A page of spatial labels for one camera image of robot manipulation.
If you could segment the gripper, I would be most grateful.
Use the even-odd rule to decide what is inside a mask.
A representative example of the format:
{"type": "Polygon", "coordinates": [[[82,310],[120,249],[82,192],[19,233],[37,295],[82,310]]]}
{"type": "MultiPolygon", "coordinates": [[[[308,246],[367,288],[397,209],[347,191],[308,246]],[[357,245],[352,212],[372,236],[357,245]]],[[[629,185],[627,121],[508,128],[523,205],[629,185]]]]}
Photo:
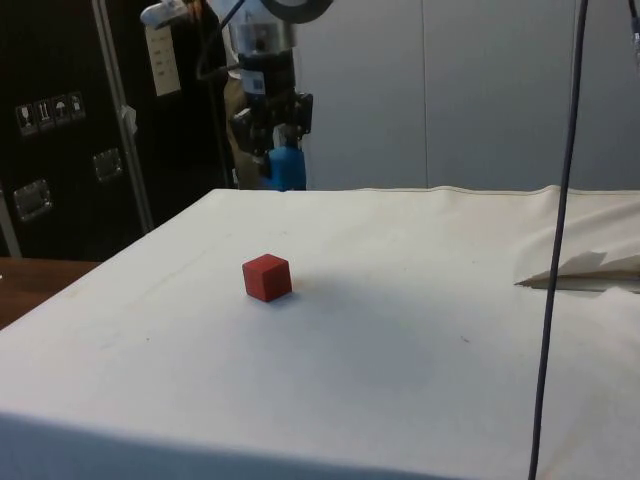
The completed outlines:
{"type": "MultiPolygon", "coordinates": [[[[270,163],[273,149],[275,101],[266,98],[292,92],[296,88],[293,50],[279,53],[239,55],[242,88],[250,102],[230,121],[236,143],[260,166],[270,163]]],[[[300,148],[312,129],[313,96],[292,92],[278,104],[275,113],[275,145],[300,148]]]]}

